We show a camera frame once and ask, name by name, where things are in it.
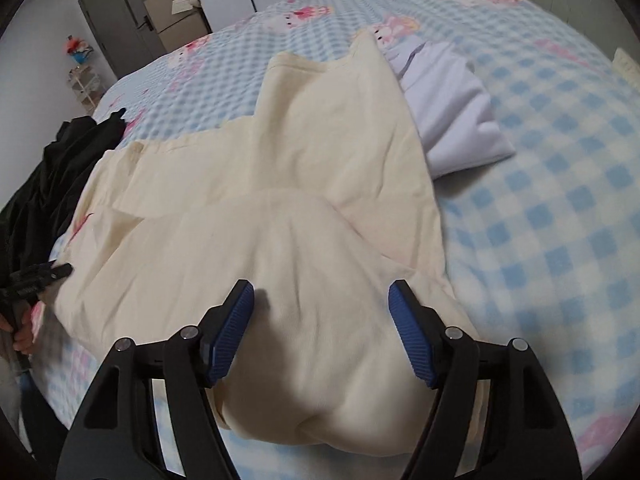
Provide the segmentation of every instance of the beige garment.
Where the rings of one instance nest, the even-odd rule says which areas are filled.
[[[254,316],[213,390],[218,420],[244,437],[414,448],[433,392],[388,313],[395,279],[477,336],[449,294],[409,110],[368,35],[334,62],[275,56],[252,118],[108,153],[82,220],[60,257],[76,271],[48,303],[98,358],[121,336],[196,324],[239,278],[254,284]]]

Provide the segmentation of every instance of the black cloth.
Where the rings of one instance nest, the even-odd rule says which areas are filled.
[[[41,163],[0,212],[0,286],[9,272],[48,261],[94,165],[122,139],[124,111],[100,124],[91,117],[65,122],[44,149]]]

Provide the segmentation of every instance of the bedsheet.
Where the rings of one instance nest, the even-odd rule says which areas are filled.
[[[273,54],[336,59],[364,27],[381,48],[455,43],[492,94],[517,154],[436,181],[447,271],[482,338],[531,343],[588,473],[640,401],[640,99],[580,34],[526,0],[286,0],[123,78],[94,117],[126,107],[123,145],[213,128],[252,113]],[[47,310],[38,337],[36,380],[69,425],[98,364]],[[243,479],[387,480],[408,460],[223,437]]]

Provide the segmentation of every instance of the silver bolt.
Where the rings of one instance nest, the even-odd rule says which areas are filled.
[[[115,346],[118,352],[122,352],[123,350],[126,350],[131,346],[131,339],[129,339],[128,337],[118,339]]]
[[[527,348],[529,348],[529,343],[524,341],[524,339],[520,339],[519,337],[514,339],[512,344],[516,350],[520,350],[521,352],[524,352]]]
[[[457,326],[448,326],[444,331],[445,336],[449,339],[460,339],[462,337],[462,330],[460,330]]]
[[[180,330],[180,337],[182,339],[193,339],[198,335],[198,327],[189,325]]]

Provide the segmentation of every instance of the bed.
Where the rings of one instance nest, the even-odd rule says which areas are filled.
[[[640,96],[580,34],[527,0],[286,0],[126,76],[94,118],[125,107],[122,146],[219,126],[252,113],[277,52],[336,59],[372,25],[454,43],[493,97],[517,154],[436,181],[447,272],[482,338],[530,342],[587,475],[640,402]],[[98,363],[46,309],[38,339],[34,376],[69,426]],[[408,461],[223,437],[243,479],[387,480]]]

